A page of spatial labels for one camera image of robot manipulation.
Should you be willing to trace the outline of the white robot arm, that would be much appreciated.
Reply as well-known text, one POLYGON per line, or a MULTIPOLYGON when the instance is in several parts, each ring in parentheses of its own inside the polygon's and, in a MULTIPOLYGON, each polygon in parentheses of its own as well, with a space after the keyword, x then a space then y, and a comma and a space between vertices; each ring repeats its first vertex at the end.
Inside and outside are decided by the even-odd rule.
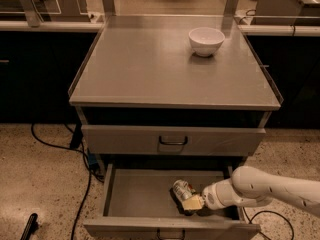
POLYGON ((205 187, 201 194, 192 192, 185 183, 181 200, 187 211, 210 210, 230 206, 261 207, 271 199, 280 200, 316 217, 320 217, 320 182, 268 174, 259 169, 241 166, 230 178, 205 187))

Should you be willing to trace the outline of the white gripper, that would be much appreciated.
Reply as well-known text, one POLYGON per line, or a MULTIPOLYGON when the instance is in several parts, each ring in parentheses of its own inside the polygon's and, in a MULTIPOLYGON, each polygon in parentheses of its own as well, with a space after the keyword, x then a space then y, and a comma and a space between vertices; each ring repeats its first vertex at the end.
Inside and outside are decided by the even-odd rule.
POLYGON ((185 211, 201 210, 204 207, 204 203, 205 206, 211 210, 218 210, 223 208, 223 205, 220 202, 216 192, 216 183, 205 187, 202 191, 202 194, 201 191, 198 191, 191 185, 189 186, 189 189, 193 196, 182 202, 182 207, 185 211))

